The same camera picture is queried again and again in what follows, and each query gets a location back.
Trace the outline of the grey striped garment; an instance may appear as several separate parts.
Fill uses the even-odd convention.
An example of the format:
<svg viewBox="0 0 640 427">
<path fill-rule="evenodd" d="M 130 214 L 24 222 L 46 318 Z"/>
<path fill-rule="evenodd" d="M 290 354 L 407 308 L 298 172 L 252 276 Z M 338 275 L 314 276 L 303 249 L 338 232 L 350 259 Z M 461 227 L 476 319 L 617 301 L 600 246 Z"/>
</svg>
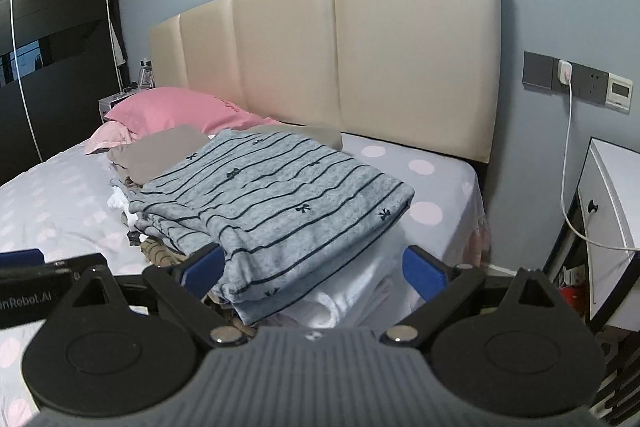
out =
<svg viewBox="0 0 640 427">
<path fill-rule="evenodd" d="M 137 229 L 192 255 L 215 243 L 210 286 L 247 325 L 297 303 L 409 209 L 413 188 L 306 136 L 222 130 L 132 192 Z"/>
</svg>

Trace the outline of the black sliding wardrobe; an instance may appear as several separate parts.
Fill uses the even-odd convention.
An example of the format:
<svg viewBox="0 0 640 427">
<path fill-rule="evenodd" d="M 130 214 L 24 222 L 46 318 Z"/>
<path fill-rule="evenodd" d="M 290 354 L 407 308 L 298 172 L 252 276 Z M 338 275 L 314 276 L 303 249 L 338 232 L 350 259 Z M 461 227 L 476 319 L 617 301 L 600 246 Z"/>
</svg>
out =
<svg viewBox="0 0 640 427">
<path fill-rule="evenodd" d="M 84 141 L 119 89 L 115 0 L 1 0 L 1 180 Z"/>
</svg>

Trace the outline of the white bedside table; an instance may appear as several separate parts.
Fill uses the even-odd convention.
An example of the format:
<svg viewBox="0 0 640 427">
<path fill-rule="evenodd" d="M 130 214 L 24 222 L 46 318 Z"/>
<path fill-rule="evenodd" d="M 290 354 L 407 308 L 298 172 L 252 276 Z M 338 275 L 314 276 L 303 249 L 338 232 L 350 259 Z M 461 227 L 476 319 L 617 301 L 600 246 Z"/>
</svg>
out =
<svg viewBox="0 0 640 427">
<path fill-rule="evenodd" d="M 639 329 L 639 154 L 592 139 L 577 196 L 588 237 L 589 318 Z"/>
</svg>

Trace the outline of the light pink cloth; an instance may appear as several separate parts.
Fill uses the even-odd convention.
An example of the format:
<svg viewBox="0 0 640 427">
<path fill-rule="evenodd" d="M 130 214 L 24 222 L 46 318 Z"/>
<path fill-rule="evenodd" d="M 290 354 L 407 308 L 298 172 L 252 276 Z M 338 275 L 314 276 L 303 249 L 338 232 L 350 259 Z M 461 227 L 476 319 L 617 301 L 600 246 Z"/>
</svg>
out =
<svg viewBox="0 0 640 427">
<path fill-rule="evenodd" d="M 118 121 L 107 121 L 102 124 L 85 144 L 85 154 L 91 155 L 101 150 L 121 145 L 128 145 L 137 140 L 137 135 Z"/>
</svg>

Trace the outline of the beige leather headboard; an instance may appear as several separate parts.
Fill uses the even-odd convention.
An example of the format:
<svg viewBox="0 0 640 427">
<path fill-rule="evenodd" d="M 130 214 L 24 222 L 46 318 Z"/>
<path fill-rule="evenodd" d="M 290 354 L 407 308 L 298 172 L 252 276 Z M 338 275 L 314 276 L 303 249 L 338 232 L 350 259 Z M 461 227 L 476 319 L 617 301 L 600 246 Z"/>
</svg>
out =
<svg viewBox="0 0 640 427">
<path fill-rule="evenodd" d="M 156 82 L 487 162 L 501 0 L 214 0 L 150 30 Z"/>
</svg>

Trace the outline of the polka dot bed sheet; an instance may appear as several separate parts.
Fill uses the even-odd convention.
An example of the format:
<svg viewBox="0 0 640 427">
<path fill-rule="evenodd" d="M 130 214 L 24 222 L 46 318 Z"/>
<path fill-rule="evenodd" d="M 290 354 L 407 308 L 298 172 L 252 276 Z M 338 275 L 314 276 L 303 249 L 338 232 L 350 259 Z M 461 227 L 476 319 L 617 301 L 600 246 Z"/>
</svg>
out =
<svg viewBox="0 0 640 427">
<path fill-rule="evenodd" d="M 145 257 L 127 239 L 120 214 L 108 207 L 114 172 L 103 153 L 78 144 L 1 187 L 1 249 L 38 248 L 48 261 L 100 253 L 115 274 L 137 274 Z M 346 134 L 343 150 L 413 187 L 410 209 L 397 223 L 407 246 L 457 265 L 478 265 L 490 239 L 475 170 L 466 162 L 424 150 Z M 399 268 L 390 295 L 354 326 L 375 332 L 402 319 L 421 299 Z"/>
</svg>

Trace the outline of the pink pillow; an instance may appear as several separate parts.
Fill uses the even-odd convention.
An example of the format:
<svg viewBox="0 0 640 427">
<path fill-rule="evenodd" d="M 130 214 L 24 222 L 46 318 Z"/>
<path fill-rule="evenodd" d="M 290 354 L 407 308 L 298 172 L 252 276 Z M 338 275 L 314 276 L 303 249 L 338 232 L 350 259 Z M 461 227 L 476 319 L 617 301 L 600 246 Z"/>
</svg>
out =
<svg viewBox="0 0 640 427">
<path fill-rule="evenodd" d="M 105 119 L 123 124 L 138 138 L 180 126 L 215 134 L 224 129 L 279 124 L 216 96 L 175 87 L 141 90 L 115 105 Z"/>
</svg>

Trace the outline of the grey wall socket panel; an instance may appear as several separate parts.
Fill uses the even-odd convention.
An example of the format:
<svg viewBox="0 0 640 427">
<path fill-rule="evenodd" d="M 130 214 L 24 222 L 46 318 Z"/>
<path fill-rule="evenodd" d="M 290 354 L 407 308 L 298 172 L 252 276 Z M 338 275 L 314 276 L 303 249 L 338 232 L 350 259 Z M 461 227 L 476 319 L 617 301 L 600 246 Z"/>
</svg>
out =
<svg viewBox="0 0 640 427">
<path fill-rule="evenodd" d="M 558 58 L 524 52 L 523 84 L 529 88 L 570 94 L 596 105 L 604 105 L 608 73 Z"/>
</svg>

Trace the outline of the white folded garment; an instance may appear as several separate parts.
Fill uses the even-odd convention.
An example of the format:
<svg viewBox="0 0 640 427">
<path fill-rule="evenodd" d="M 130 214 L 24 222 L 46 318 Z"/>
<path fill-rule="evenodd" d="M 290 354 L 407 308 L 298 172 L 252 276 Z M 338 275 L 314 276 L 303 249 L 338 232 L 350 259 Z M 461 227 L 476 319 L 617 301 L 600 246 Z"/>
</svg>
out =
<svg viewBox="0 0 640 427">
<path fill-rule="evenodd" d="M 390 295 L 390 277 L 399 268 L 406 246 L 405 231 L 393 225 L 344 268 L 277 313 L 273 323 L 307 329 L 357 325 L 366 316 L 364 312 Z"/>
</svg>

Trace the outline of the water bottle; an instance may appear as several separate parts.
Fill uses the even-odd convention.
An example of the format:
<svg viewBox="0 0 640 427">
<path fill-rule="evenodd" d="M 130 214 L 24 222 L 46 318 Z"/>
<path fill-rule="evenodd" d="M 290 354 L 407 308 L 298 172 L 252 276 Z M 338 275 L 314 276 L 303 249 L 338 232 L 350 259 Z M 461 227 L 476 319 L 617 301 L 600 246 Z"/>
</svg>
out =
<svg viewBox="0 0 640 427">
<path fill-rule="evenodd" d="M 144 58 L 140 62 L 138 87 L 140 89 L 152 89 L 154 87 L 154 84 L 155 80 L 153 75 L 152 62 L 147 58 Z"/>
</svg>

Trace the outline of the white thermostat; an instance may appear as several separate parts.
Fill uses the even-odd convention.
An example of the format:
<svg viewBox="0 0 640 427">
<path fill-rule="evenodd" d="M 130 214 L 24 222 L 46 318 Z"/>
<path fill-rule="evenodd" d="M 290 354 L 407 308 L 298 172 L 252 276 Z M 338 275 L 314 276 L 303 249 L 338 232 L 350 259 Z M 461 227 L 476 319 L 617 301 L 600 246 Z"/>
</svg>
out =
<svg viewBox="0 0 640 427">
<path fill-rule="evenodd" d="M 608 74 L 608 90 L 605 95 L 605 105 L 609 108 L 628 113 L 631 108 L 634 83 L 627 78 L 615 74 Z"/>
</svg>

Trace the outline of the taupe folded garment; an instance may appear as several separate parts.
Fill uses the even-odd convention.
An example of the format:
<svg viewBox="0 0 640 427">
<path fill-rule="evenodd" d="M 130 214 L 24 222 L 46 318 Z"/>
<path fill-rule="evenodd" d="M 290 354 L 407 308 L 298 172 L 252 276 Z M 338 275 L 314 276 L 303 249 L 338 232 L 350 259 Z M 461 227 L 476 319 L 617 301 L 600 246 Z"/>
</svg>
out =
<svg viewBox="0 0 640 427">
<path fill-rule="evenodd" d="M 142 186 L 208 142 L 207 134 L 186 124 L 145 135 L 128 145 L 116 146 L 107 153 L 107 158 L 122 182 L 129 186 Z"/>
</svg>

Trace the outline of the far bedside table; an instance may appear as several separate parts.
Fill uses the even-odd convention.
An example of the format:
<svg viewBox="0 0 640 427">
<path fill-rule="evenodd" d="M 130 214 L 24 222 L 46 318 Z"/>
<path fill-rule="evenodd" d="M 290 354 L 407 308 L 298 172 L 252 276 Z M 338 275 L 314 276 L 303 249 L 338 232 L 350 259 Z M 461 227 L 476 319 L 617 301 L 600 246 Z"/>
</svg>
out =
<svg viewBox="0 0 640 427">
<path fill-rule="evenodd" d="M 125 101 L 126 98 L 129 98 L 131 95 L 134 95 L 136 93 L 137 93 L 136 90 L 130 90 L 125 92 L 118 92 L 113 95 L 109 95 L 106 98 L 101 98 L 101 100 L 98 103 L 99 113 L 101 118 L 104 119 L 106 114 L 108 112 L 111 112 L 111 110 L 117 104 L 122 103 L 122 101 Z"/>
</svg>

